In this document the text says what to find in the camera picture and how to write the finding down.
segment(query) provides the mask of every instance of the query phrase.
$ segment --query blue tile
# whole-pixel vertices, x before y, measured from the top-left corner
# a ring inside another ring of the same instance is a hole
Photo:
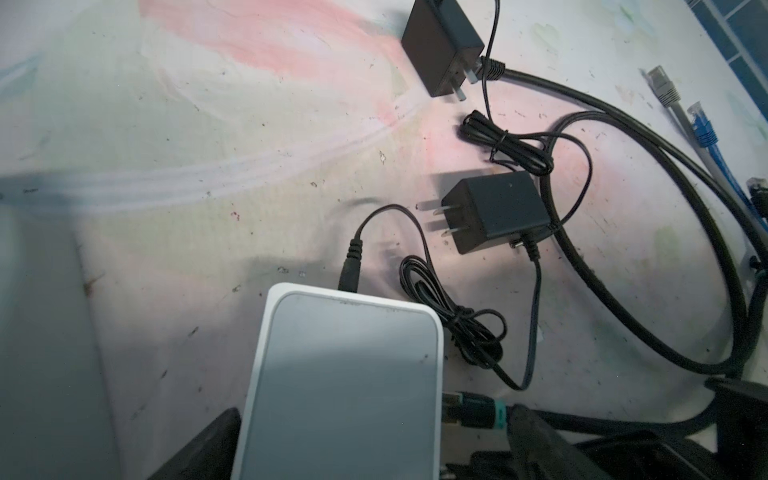
[[[712,0],[712,3],[720,10],[720,13],[728,15],[731,10],[741,3],[741,0]]]
[[[752,0],[728,19],[730,27],[755,62],[768,72],[768,6]]]
[[[712,12],[707,8],[703,2],[697,3],[691,10],[699,19],[699,22],[704,27],[704,30],[710,34],[710,38],[715,42],[715,46],[725,58],[731,58],[736,53],[736,47],[725,35],[725,31],[717,23],[717,20],[712,16]]]
[[[768,120],[768,91],[765,91],[763,86],[757,81],[757,77],[746,66],[743,58],[739,57],[730,62],[730,68],[739,78],[741,84],[744,85],[744,89],[750,94],[752,100],[755,101],[755,105],[760,109],[760,113]]]

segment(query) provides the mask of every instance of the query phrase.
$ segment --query black cable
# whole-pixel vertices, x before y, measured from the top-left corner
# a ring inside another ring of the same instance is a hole
[[[581,192],[574,202],[573,207],[568,213],[560,220],[559,224],[566,223],[573,217],[576,210],[584,200],[584,196],[587,194],[590,182],[592,181],[592,156],[589,154],[587,146],[584,142],[574,137],[573,135],[563,133],[563,130],[567,127],[556,131],[541,131],[533,134],[511,134],[508,131],[502,131],[493,122],[483,116],[479,111],[475,110],[471,114],[464,118],[461,126],[458,128],[459,137],[477,145],[484,145],[491,147],[495,151],[501,151],[511,158],[511,161],[492,159],[491,162],[507,167],[512,171],[515,170],[515,166],[519,165],[528,173],[535,175],[536,177],[542,177],[549,175],[554,168],[554,160],[552,158],[552,149],[548,148],[550,142],[554,147],[554,140],[557,138],[563,138],[571,141],[578,146],[584,156],[587,158],[587,179],[584,182],[584,186],[581,188]],[[541,148],[525,143],[523,140],[533,140],[541,143]]]
[[[500,71],[503,69],[501,62],[492,59],[483,59],[483,70]],[[768,249],[761,241],[757,231],[754,229],[749,218],[738,207],[733,199],[717,185],[711,177],[698,165],[693,163],[682,152],[672,144],[664,140],[658,134],[647,128],[645,125],[632,118],[612,105],[609,105],[590,95],[559,85],[533,75],[524,74],[518,71],[505,70],[502,77],[505,80],[515,83],[523,83],[537,89],[544,89],[548,93],[555,93],[565,96],[571,100],[576,100],[602,111],[585,111],[566,115],[560,119],[552,128],[552,135],[542,138],[543,150],[550,154],[554,150],[555,143],[562,134],[563,130],[576,121],[591,120],[601,121],[609,124],[633,138],[640,146],[662,166],[673,182],[677,185],[680,192],[688,201],[694,213],[697,215],[710,243],[713,246],[717,262],[723,273],[723,279],[726,284],[730,299],[732,321],[733,321],[733,347],[728,359],[716,363],[705,364],[695,362],[682,356],[669,346],[661,342],[650,331],[645,329],[621,304],[608,292],[605,285],[594,275],[589,266],[584,262],[576,251],[573,243],[563,228],[564,221],[559,220],[557,209],[552,197],[551,183],[548,175],[541,176],[540,188],[541,196],[545,206],[553,220],[552,226],[541,235],[536,236],[535,241],[541,241],[549,235],[554,235],[558,245],[563,250],[564,255],[571,262],[571,265],[577,271],[579,276],[586,282],[595,295],[605,304],[605,306],[635,335],[644,343],[650,346],[654,351],[668,359],[672,363],[687,369],[691,372],[703,373],[707,375],[724,374],[730,378],[740,378],[744,364],[753,353],[756,342],[760,335],[762,326],[763,307],[768,295],[768,276],[760,274],[757,278],[757,285],[750,299],[750,305],[747,309],[743,292],[741,290],[740,279],[733,259],[729,253],[727,245],[722,234],[717,228],[709,210],[696,192],[695,187],[689,182],[687,177],[680,171],[675,163],[668,157],[670,155],[678,160],[705,185],[707,185],[723,202],[728,210],[737,219],[743,228],[747,238],[754,246],[759,258],[764,262],[768,257]],[[582,190],[582,196],[586,193],[586,187]],[[570,219],[575,208],[571,208],[563,220]],[[607,419],[591,419],[580,417],[578,415],[567,415],[553,412],[537,412],[545,421],[550,423],[556,429],[570,430],[574,432],[591,433],[597,435],[610,435],[617,433],[626,433],[641,429],[654,430],[656,432],[668,433],[674,435],[689,435],[710,425],[715,419],[715,407],[710,404],[702,413],[692,419],[674,423],[653,423],[653,422],[620,422]]]
[[[528,388],[533,379],[534,365],[536,362],[536,336],[538,333],[538,304],[541,295],[541,266],[539,265],[539,252],[536,244],[526,242],[525,248],[528,256],[536,268],[536,284],[534,286],[533,301],[531,303],[531,326],[528,334],[528,356],[525,360],[525,373],[522,382],[518,385],[507,375],[498,362],[502,359],[503,349],[501,341],[507,336],[507,320],[502,314],[493,309],[474,311],[471,308],[457,305],[443,288],[440,279],[435,272],[432,258],[429,255],[424,230],[416,217],[404,206],[397,204],[385,205],[374,210],[355,232],[355,237],[349,242],[350,248],[347,260],[344,263],[339,289],[357,291],[357,279],[359,277],[359,260],[362,257],[362,229],[376,215],[387,210],[397,210],[405,214],[419,231],[424,247],[424,259],[416,255],[408,255],[402,259],[399,268],[400,286],[406,295],[417,303],[429,306],[437,313],[440,322],[452,335],[453,343],[458,347],[464,360],[470,365],[476,365],[483,369],[492,369],[496,375],[509,388],[522,391]],[[349,267],[352,259],[354,267]],[[502,333],[495,336],[491,330],[477,319],[483,315],[495,316],[502,325]]]
[[[491,48],[493,48],[493,41],[496,38],[496,28],[498,28],[498,16],[502,9],[502,0],[496,0],[496,10],[493,15],[493,27],[491,28],[491,37],[488,39],[488,48],[485,50],[485,57],[483,58],[490,58],[491,57]],[[487,61],[484,60],[484,63],[482,65],[482,97],[485,100],[485,113],[488,114],[488,119],[490,121],[493,121],[493,117],[491,117],[491,103],[488,101],[488,65]],[[491,161],[493,161],[493,154],[494,152],[491,152]]]

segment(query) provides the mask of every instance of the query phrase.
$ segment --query power adapter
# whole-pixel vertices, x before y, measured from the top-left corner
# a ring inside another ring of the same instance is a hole
[[[477,81],[475,63],[483,45],[456,0],[415,0],[402,34],[402,48],[433,97],[466,97],[465,78]]]
[[[550,224],[544,201],[524,171],[464,178],[442,199],[448,232],[460,254],[525,243]]]

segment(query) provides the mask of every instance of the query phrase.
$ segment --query blue ethernet cable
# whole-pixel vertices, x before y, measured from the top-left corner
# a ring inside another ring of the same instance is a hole
[[[738,195],[746,207],[749,208],[752,215],[760,222],[760,226],[763,227],[763,230],[768,232],[768,223],[766,223],[760,214],[757,213],[757,209],[752,205],[752,201],[746,194],[744,194],[744,190],[741,189],[738,180],[736,180],[733,173],[731,173],[730,168],[728,168],[728,165],[725,163],[723,154],[720,153],[720,149],[717,146],[717,135],[715,134],[715,130],[712,127],[709,118],[707,118],[707,114],[704,113],[701,103],[696,102],[691,105],[690,108],[688,108],[688,113],[694,117],[694,122],[691,127],[694,129],[699,145],[709,151],[710,156],[720,171],[723,172],[723,176],[725,176],[728,184],[733,188],[733,191],[736,192],[736,195]]]

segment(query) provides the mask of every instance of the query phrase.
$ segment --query white router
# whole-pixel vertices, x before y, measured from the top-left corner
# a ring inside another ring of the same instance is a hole
[[[427,306],[273,286],[232,479],[436,480],[442,360]]]

